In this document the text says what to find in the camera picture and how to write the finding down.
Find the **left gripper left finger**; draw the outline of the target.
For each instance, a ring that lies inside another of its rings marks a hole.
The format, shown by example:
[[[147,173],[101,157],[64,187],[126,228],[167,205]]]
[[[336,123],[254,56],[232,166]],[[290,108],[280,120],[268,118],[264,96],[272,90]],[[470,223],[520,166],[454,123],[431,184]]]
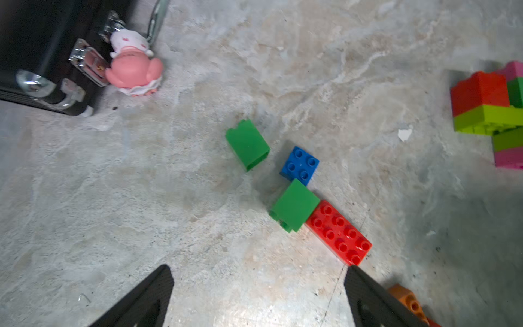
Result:
[[[92,326],[163,326],[174,279],[162,264]]]

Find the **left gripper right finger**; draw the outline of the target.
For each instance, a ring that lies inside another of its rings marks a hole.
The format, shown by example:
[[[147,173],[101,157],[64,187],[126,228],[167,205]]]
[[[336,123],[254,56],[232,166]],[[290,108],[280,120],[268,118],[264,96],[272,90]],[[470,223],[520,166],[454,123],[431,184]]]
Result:
[[[344,286],[357,327],[426,326],[360,267],[348,267]]]

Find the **orange lego brick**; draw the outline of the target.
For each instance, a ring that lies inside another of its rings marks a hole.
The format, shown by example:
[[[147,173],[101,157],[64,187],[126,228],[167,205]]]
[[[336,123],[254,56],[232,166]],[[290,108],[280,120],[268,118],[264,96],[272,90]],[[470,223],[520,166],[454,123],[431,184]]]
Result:
[[[402,303],[411,313],[423,321],[427,326],[430,325],[428,318],[424,314],[420,303],[418,302],[416,296],[412,291],[396,284],[388,288],[388,292],[400,303]]]

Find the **lime long lego brick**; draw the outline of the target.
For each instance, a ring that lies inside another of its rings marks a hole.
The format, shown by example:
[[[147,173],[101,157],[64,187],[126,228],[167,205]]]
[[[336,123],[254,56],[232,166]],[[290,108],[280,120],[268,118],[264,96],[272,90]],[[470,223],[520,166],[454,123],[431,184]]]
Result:
[[[494,136],[522,127],[522,109],[481,105],[454,117],[454,130],[465,134]]]

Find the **lime small lego brick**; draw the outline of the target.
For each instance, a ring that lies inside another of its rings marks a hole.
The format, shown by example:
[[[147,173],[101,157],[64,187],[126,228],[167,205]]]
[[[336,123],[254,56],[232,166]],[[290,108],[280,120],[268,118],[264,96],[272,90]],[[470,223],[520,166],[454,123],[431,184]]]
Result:
[[[520,127],[495,134],[492,141],[494,152],[521,147],[523,145],[523,128]]]

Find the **red square lego brick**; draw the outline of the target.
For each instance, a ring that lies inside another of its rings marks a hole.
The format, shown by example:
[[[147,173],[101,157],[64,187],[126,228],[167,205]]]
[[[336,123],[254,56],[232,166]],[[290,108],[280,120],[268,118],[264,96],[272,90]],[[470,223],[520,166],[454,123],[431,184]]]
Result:
[[[476,72],[450,89],[452,115],[457,117],[482,105],[509,107],[505,76]]]

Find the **pink lego brick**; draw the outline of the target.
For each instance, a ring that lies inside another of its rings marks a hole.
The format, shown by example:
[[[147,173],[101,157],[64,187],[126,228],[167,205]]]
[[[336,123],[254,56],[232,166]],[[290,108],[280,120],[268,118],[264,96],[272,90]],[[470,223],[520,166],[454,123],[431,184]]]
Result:
[[[497,168],[523,170],[523,147],[495,151],[494,163]]]

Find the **magenta lego brick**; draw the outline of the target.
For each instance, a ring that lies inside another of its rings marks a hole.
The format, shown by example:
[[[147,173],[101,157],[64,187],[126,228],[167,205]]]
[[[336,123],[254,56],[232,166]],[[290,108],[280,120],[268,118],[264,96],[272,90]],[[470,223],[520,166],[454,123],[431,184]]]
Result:
[[[507,82],[515,80],[517,78],[523,77],[523,62],[520,61],[511,61],[507,63],[503,68],[496,71],[497,74],[500,74],[505,77]]]

